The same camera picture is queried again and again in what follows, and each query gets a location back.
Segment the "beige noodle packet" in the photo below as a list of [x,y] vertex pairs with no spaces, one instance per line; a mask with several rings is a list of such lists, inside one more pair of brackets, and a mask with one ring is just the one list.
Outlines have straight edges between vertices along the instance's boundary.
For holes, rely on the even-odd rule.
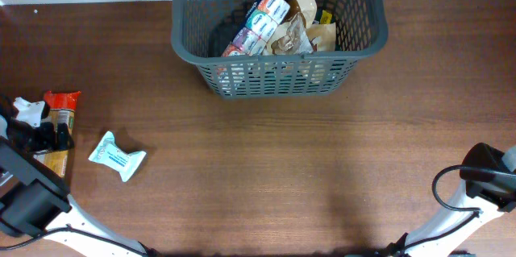
[[[336,25],[314,23],[306,31],[307,37],[315,52],[334,52],[336,41]],[[300,66],[300,73],[313,84],[318,84],[326,73],[323,64],[305,62]]]

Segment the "orange spaghetti packet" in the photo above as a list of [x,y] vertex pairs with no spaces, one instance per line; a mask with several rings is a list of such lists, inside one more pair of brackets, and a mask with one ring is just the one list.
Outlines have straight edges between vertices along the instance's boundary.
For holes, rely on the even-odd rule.
[[72,138],[75,110],[81,91],[53,93],[47,91],[44,101],[49,106],[48,116],[40,124],[51,147],[37,152],[35,158],[61,178],[65,177],[69,150],[74,148]]

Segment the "green coffee bag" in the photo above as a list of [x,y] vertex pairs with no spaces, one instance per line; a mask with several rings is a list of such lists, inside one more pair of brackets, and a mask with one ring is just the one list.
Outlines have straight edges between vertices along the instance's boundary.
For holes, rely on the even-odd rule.
[[335,22],[334,15],[324,9],[318,9],[313,24],[332,24]]

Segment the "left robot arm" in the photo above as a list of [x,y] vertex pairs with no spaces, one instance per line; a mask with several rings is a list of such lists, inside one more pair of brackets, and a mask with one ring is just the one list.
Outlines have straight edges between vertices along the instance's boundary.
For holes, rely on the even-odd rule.
[[86,213],[57,174],[9,142],[7,128],[6,118],[1,117],[1,232],[29,239],[2,246],[1,251],[45,239],[88,257],[158,256]]

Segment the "brown white snack bag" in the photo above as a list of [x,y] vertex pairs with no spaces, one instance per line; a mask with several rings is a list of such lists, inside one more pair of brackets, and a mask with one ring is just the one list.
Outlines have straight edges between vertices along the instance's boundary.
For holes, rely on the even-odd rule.
[[299,55],[314,51],[307,29],[317,13],[315,0],[289,0],[290,9],[262,51],[263,56]]

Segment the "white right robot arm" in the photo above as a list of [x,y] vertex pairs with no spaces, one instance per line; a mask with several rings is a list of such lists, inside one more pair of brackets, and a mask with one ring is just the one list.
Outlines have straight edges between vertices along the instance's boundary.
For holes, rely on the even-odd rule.
[[[443,201],[437,184],[453,171],[459,172],[459,186],[448,201]],[[503,152],[478,143],[462,164],[438,172],[431,188],[441,209],[429,222],[389,244],[383,256],[451,256],[487,222],[515,210],[515,148]]]

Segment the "light blue white tube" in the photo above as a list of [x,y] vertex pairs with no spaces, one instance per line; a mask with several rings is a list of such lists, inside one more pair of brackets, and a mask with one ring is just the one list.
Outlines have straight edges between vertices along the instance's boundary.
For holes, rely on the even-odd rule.
[[88,160],[103,164],[119,173],[122,182],[128,182],[146,157],[146,151],[126,153],[115,143],[114,134],[107,131]]

